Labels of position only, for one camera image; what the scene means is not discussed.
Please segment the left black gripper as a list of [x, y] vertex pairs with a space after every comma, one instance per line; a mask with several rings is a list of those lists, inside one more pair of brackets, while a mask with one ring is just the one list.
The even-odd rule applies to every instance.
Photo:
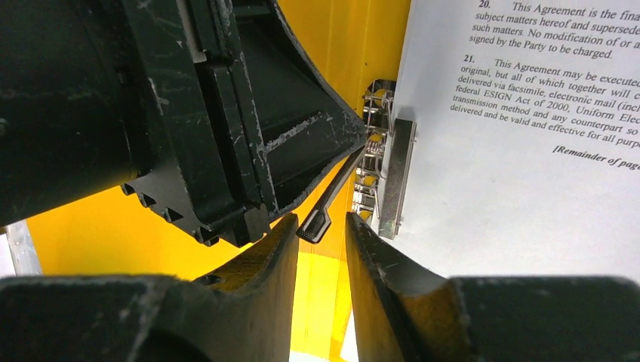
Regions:
[[1, 3], [1, 223], [113, 186], [200, 224], [197, 1]]

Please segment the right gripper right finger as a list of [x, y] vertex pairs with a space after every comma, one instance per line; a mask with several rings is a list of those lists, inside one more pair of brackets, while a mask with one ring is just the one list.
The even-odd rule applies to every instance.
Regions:
[[616, 277], [444, 278], [346, 215], [361, 361], [637, 361], [639, 287]]

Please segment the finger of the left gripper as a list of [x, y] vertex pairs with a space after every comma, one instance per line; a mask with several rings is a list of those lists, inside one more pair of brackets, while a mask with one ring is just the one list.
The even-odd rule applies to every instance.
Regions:
[[200, 244], [260, 240], [365, 126], [275, 1], [125, 1], [147, 161], [126, 195]]

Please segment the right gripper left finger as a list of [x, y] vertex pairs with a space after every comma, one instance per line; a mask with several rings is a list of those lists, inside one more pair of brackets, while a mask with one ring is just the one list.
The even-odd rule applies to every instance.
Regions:
[[1, 281], [3, 361], [287, 361], [298, 218], [214, 271]]

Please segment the metal folder clip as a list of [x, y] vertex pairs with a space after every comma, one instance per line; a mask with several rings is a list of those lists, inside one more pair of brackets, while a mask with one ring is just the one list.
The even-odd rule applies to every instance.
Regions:
[[395, 81], [378, 79], [366, 89], [362, 117], [367, 142], [340, 167], [298, 228], [298, 237], [311, 244], [322, 240], [331, 225], [328, 209], [353, 174], [352, 212], [375, 225], [382, 238], [398, 234], [417, 126], [392, 117], [395, 87]]

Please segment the printed paper sheet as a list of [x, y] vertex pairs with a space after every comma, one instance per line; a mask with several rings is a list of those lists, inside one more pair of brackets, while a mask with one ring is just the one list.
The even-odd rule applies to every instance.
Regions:
[[639, 278], [639, 3], [415, 1], [395, 247], [441, 275]]

